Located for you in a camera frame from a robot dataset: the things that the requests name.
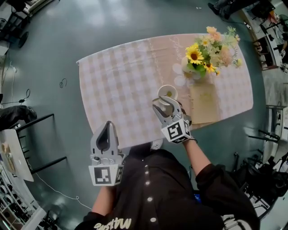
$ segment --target green floor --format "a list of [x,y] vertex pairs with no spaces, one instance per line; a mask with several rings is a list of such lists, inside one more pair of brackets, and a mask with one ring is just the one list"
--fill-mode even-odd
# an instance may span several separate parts
[[[29,37],[21,49],[10,50],[12,64],[18,69],[14,82],[14,100],[31,95],[26,105],[39,116],[55,113],[27,130],[30,164],[37,167],[67,156],[63,161],[39,173],[54,189],[80,197],[92,207],[98,188],[92,186],[88,171],[91,163],[89,127],[79,88],[76,61],[103,49],[160,35],[205,33],[207,26],[224,32],[234,26],[240,35],[253,89],[253,109],[216,124],[195,130],[192,134],[215,164],[231,169],[237,151],[240,161],[262,148],[259,140],[248,139],[256,134],[265,120],[265,92],[258,57],[253,49],[247,28],[242,24],[222,21],[207,7],[207,0],[61,0],[54,1],[31,19],[27,26]],[[232,21],[241,22],[237,14]],[[59,82],[67,78],[67,86]],[[12,78],[4,84],[4,100],[9,101]],[[165,143],[179,161],[188,168],[189,162],[181,145]],[[53,192],[37,176],[27,182],[36,200],[49,209],[58,205],[62,229],[74,229],[89,211],[77,201]]]

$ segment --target flower bouquet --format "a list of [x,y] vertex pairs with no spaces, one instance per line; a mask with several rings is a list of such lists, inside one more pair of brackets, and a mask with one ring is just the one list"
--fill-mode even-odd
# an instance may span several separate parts
[[186,48],[186,57],[182,60],[182,70],[185,72],[198,72],[201,77],[205,74],[220,74],[218,68],[242,65],[242,60],[237,59],[236,46],[240,41],[236,29],[227,27],[228,32],[221,35],[214,27],[207,27],[208,35],[195,39],[194,45]]

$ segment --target black shirt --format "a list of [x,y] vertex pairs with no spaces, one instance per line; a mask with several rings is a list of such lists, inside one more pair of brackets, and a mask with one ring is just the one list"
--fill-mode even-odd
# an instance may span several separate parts
[[260,228],[248,197],[224,166],[206,166],[196,181],[202,203],[194,196],[187,171],[170,152],[157,150],[145,159],[128,156],[113,211],[106,216],[89,212],[76,230],[221,230],[223,215]]

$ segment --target beige book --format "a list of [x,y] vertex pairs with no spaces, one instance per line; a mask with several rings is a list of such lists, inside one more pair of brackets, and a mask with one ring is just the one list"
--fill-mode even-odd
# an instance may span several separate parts
[[217,93],[213,84],[193,84],[190,86],[191,119],[193,124],[219,121]]

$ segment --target white cup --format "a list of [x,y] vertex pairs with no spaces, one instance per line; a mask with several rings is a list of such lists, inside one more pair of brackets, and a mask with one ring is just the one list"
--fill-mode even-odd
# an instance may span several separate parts
[[[177,97],[178,97],[178,92],[176,90],[176,88],[172,85],[169,85],[169,84],[166,84],[166,85],[163,85],[160,87],[160,89],[158,90],[157,92],[157,95],[158,97],[159,96],[167,96],[167,93],[168,92],[171,92],[172,95],[170,96],[170,98],[174,99],[174,100],[177,100]],[[165,106],[168,106],[169,104],[162,101],[161,99],[159,99],[159,102]]]

